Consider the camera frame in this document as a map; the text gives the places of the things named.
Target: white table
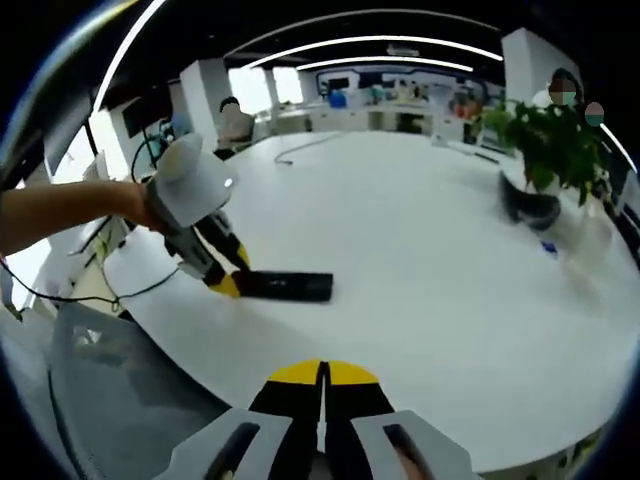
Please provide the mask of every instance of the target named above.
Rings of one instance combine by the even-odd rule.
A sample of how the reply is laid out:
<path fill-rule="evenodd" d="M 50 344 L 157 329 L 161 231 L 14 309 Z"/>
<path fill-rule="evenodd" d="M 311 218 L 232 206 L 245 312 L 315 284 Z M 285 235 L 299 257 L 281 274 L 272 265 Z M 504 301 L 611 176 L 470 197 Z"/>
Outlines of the white table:
<path fill-rule="evenodd" d="M 557 452 L 611 416 L 635 360 L 640 277 L 617 232 L 585 289 L 525 226 L 503 220 L 498 166 L 428 139 L 314 134 L 235 156 L 226 207 L 253 267 L 335 274 L 333 300 L 230 300 L 178 274 L 123 303 L 196 381 L 247 406 L 278 367 L 311 357 L 374 372 L 465 447 L 474 470 Z M 137 229 L 107 261 L 118 294 L 175 263 Z"/>

